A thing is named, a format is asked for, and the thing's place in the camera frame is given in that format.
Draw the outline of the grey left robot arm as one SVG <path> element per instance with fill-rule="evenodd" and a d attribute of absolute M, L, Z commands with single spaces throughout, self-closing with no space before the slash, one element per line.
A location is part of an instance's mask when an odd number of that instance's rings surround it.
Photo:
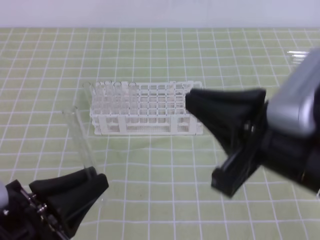
<path fill-rule="evenodd" d="M 70 240 L 84 217 L 109 188 L 105 174 L 91 166 L 35 180 L 27 192 L 18 180 L 0 185 L 2 240 Z"/>

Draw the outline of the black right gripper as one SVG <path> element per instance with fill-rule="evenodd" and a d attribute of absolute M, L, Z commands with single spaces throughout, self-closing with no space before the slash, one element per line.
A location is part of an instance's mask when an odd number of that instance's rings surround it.
<path fill-rule="evenodd" d="M 266 91 L 193 88 L 185 108 L 214 135 L 227 155 L 211 174 L 211 187 L 231 198 L 256 171 L 255 159 L 268 127 L 265 119 L 252 121 L 262 110 Z"/>

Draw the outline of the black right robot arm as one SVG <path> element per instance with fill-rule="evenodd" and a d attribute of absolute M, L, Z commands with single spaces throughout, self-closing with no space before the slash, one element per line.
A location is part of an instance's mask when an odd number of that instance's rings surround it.
<path fill-rule="evenodd" d="M 320 189 L 320 138 L 290 136 L 267 121 L 266 91 L 193 88 L 185 108 L 214 135 L 227 155 L 211 174 L 211 186 L 232 197 L 264 166 L 317 193 Z"/>

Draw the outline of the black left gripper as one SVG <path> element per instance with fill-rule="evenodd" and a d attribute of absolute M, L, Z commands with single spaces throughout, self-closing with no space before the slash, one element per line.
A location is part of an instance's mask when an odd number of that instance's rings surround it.
<path fill-rule="evenodd" d="M 2 240 L 66 240 L 75 236 L 82 220 L 109 187 L 106 175 L 94 167 L 29 184 L 48 204 L 61 227 L 45 215 L 47 206 L 31 197 L 15 180 L 0 184 L 0 238 Z"/>

